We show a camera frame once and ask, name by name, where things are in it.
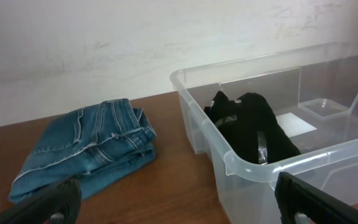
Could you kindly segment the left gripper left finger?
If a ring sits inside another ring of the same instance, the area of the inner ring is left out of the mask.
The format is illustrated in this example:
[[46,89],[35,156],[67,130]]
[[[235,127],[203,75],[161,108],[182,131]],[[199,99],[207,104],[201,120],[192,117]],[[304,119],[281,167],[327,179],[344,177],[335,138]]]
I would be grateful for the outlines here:
[[81,207],[78,180],[50,184],[0,213],[0,224],[75,223]]

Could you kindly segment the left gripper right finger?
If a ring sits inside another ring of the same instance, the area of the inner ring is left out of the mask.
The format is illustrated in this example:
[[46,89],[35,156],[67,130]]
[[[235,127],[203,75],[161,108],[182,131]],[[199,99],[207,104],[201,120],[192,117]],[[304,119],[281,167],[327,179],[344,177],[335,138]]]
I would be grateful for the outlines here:
[[275,198],[283,224],[358,224],[357,209],[287,172],[278,175]]

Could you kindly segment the clear plastic storage bin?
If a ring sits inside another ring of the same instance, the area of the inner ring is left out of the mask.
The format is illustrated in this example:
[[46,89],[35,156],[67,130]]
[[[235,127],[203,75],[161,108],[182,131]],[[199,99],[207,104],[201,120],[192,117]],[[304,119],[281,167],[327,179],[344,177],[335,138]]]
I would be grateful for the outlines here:
[[[274,189],[288,172],[338,200],[358,203],[358,44],[329,43],[186,68],[170,76],[188,140],[213,163],[231,223],[279,223]],[[291,137],[301,154],[273,164],[239,158],[204,113],[222,91],[262,95],[276,116],[293,113],[317,130]]]

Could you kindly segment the black garment with tape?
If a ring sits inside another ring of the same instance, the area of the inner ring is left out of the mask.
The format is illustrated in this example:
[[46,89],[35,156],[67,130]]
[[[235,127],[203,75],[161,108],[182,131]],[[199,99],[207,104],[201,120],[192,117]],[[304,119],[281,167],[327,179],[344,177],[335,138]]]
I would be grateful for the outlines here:
[[267,163],[301,154],[278,124],[267,100],[258,93],[245,93],[230,100],[218,91],[204,112],[234,152],[247,162],[259,163],[259,133],[265,138]]

